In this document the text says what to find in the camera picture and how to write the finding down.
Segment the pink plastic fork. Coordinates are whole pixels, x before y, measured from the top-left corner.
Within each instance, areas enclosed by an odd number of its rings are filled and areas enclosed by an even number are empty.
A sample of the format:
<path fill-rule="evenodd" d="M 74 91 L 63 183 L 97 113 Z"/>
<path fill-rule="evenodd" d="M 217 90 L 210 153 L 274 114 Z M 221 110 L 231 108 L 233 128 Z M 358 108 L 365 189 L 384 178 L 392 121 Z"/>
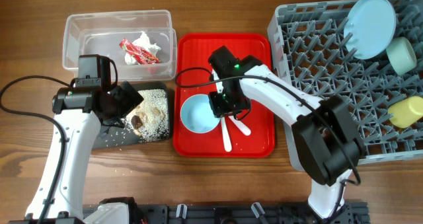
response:
<path fill-rule="evenodd" d="M 251 134 L 251 130 L 244 123 L 242 123 L 242 121 L 234 119 L 233 116 L 230 116 L 229 119 L 235 124 L 235 126 L 242 134 L 245 136 L 249 136 Z"/>

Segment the light blue bowl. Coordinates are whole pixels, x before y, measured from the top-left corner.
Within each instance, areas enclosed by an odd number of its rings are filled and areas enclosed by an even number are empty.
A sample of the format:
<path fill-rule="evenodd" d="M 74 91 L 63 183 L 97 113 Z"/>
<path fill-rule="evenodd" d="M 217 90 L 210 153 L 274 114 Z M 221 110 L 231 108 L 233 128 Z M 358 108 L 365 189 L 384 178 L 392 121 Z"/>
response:
<path fill-rule="evenodd" d="M 186 99 L 180 109 L 180 119 L 186 129 L 198 134 L 214 130 L 220 122 L 214 116 L 206 94 L 195 94 Z"/>

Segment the white plastic spoon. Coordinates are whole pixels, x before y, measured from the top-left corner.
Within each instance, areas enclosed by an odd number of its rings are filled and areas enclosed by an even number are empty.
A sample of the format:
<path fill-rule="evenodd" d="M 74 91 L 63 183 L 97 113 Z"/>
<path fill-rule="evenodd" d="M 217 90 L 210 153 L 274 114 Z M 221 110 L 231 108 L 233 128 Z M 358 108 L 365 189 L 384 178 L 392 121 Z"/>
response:
<path fill-rule="evenodd" d="M 230 137 L 229 137 L 229 132 L 228 132 L 227 125 L 226 125 L 224 117 L 220 118 L 220 124 L 221 124 L 221 129 L 222 129 L 224 150 L 226 152 L 231 152 L 232 145 L 231 145 L 231 140 L 230 140 Z"/>

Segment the red snack wrapper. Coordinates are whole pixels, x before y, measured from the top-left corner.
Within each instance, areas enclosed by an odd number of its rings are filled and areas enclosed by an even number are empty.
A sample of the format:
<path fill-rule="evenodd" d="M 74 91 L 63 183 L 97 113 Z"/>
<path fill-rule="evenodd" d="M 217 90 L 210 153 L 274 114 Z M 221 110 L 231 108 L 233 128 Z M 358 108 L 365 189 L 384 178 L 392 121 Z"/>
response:
<path fill-rule="evenodd" d="M 141 46 L 136 46 L 127 39 L 123 39 L 119 46 L 125 51 L 124 60 L 127 65 L 135 64 L 156 64 L 161 63 L 160 59 L 150 53 L 148 50 L 145 50 Z"/>

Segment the white tissue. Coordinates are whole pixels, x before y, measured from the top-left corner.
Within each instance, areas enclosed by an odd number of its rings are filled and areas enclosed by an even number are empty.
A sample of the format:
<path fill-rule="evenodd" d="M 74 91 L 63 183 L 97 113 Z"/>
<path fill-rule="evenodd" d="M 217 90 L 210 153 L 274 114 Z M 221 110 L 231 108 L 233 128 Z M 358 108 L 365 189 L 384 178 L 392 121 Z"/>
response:
<path fill-rule="evenodd" d="M 152 44 L 150 42 L 150 39 L 145 32 L 142 32 L 141 36 L 138 39 L 134 40 L 132 42 L 132 44 L 134 46 L 138 46 L 138 47 L 146 50 L 147 52 L 149 52 L 153 56 L 157 56 L 157 52 L 159 52 L 161 50 L 161 47 L 159 47 L 156 43 Z M 125 59 L 125 62 L 126 62 L 127 65 L 139 64 L 139 62 L 136 60 L 136 58 L 134 56 L 130 55 L 128 52 L 126 52 L 124 59 Z"/>

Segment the light blue plate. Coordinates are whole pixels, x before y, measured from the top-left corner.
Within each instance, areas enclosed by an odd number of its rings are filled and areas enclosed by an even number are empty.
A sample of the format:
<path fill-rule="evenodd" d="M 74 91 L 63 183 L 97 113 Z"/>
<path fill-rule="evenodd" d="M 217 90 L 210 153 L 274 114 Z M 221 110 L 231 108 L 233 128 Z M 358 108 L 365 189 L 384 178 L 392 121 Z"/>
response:
<path fill-rule="evenodd" d="M 388 0 L 359 0 L 351 8 L 344 27 L 346 49 L 356 59 L 371 59 L 390 44 L 396 29 L 396 14 Z"/>

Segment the yellow plastic cup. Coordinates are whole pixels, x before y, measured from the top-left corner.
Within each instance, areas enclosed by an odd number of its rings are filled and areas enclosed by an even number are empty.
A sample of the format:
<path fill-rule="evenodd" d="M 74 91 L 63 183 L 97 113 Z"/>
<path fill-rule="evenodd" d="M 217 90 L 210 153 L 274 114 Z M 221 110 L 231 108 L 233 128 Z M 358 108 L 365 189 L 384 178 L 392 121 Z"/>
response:
<path fill-rule="evenodd" d="M 390 106 L 388 113 L 390 122 L 398 128 L 407 128 L 422 117 L 422 101 L 420 96 L 412 96 Z"/>

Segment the green bowl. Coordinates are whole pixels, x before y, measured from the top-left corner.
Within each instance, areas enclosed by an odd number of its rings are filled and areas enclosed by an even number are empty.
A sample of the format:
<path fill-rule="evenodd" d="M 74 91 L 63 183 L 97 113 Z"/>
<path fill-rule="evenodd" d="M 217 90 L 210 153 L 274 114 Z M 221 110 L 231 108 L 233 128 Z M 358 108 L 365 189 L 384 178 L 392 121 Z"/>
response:
<path fill-rule="evenodd" d="M 404 75 L 417 66 L 417 58 L 411 43 L 405 37 L 392 39 L 386 48 L 389 63 L 397 75 Z"/>

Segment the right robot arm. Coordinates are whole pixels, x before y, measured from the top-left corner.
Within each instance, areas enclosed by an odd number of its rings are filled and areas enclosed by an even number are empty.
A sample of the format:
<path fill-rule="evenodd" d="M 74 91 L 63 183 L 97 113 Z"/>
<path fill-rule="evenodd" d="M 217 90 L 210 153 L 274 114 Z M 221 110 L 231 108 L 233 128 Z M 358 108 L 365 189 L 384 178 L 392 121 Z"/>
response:
<path fill-rule="evenodd" d="M 212 52 L 210 79 L 222 86 L 209 94 L 218 118 L 242 120 L 257 101 L 290 128 L 303 170 L 312 179 L 310 208 L 321 219 L 333 220 L 344 205 L 349 176 L 358 175 L 365 145 L 348 105 L 339 96 L 309 95 L 273 74 L 254 56 L 236 58 L 227 47 Z"/>

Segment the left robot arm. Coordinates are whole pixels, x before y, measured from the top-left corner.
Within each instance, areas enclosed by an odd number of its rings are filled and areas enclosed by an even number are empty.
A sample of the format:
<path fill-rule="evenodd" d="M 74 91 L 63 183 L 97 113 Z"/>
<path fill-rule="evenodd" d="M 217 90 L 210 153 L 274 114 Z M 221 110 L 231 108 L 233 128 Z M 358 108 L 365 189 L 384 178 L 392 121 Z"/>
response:
<path fill-rule="evenodd" d="M 79 57 L 78 76 L 64 83 L 52 100 L 54 135 L 36 194 L 22 223 L 82 223 L 83 190 L 96 138 L 143 101 L 126 81 L 118 83 L 113 60 Z"/>

